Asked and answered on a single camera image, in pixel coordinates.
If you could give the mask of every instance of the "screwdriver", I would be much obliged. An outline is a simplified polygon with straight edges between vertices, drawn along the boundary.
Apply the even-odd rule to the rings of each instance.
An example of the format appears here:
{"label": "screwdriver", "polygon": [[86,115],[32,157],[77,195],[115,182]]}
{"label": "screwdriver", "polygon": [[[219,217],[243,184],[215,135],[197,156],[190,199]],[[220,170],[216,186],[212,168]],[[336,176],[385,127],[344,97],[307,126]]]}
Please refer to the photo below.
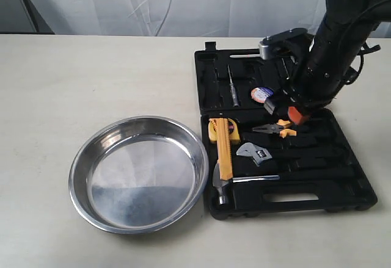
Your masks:
{"label": "screwdriver", "polygon": [[230,77],[230,89],[231,89],[231,96],[232,96],[233,106],[239,106],[238,94],[236,93],[235,86],[233,85],[233,82],[232,82],[232,75],[231,75],[230,66],[227,65],[227,68],[228,68],[228,75]]}

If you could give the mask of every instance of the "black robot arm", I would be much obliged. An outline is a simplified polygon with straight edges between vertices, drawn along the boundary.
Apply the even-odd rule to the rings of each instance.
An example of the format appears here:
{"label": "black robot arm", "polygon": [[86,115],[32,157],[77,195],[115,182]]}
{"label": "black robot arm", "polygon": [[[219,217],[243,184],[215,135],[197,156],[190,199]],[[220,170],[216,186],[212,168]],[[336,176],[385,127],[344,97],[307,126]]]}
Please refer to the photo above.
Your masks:
{"label": "black robot arm", "polygon": [[[380,49],[369,48],[366,40],[382,21],[391,21],[391,0],[326,0],[326,13],[312,41],[302,34],[273,43],[273,52],[276,46],[295,47],[295,53],[290,51],[298,65],[292,78],[266,100],[265,108],[274,114],[294,107],[306,116],[329,104],[344,85],[356,80],[364,54]],[[270,50],[270,38],[260,43],[261,55],[268,58],[277,55]],[[350,67],[356,56],[361,58],[359,71]]]}

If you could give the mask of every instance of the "metal pan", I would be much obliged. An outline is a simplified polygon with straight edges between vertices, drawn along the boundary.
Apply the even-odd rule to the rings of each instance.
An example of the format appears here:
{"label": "metal pan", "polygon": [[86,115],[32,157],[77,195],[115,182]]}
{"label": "metal pan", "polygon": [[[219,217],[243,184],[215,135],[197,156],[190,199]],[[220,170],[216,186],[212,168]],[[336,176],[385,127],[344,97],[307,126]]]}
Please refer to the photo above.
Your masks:
{"label": "metal pan", "polygon": [[160,230],[185,215],[208,178],[200,139],[163,117],[118,121],[91,137],[69,174],[79,214],[111,233]]}

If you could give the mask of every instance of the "white curtain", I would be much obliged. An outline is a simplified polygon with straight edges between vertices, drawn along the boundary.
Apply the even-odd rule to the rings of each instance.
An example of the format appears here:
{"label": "white curtain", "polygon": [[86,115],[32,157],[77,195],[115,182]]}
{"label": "white curtain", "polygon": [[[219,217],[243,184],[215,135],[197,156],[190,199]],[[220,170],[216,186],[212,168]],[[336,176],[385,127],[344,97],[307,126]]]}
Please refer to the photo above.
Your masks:
{"label": "white curtain", "polygon": [[[55,34],[262,37],[316,29],[325,0],[31,0]],[[389,24],[373,34],[386,37]]]}

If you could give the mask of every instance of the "white table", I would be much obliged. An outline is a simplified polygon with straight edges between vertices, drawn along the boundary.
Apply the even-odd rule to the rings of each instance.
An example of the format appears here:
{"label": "white table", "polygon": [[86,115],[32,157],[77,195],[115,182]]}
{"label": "white table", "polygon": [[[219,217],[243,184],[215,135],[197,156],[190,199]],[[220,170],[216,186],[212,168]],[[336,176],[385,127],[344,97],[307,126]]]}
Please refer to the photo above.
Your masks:
{"label": "white table", "polygon": [[0,35],[0,267],[391,266],[391,40],[371,41],[382,50],[331,106],[379,197],[372,209],[217,221],[200,200],[146,236],[105,233],[77,214],[69,168],[99,129],[152,114],[200,134],[193,55],[208,40]]}

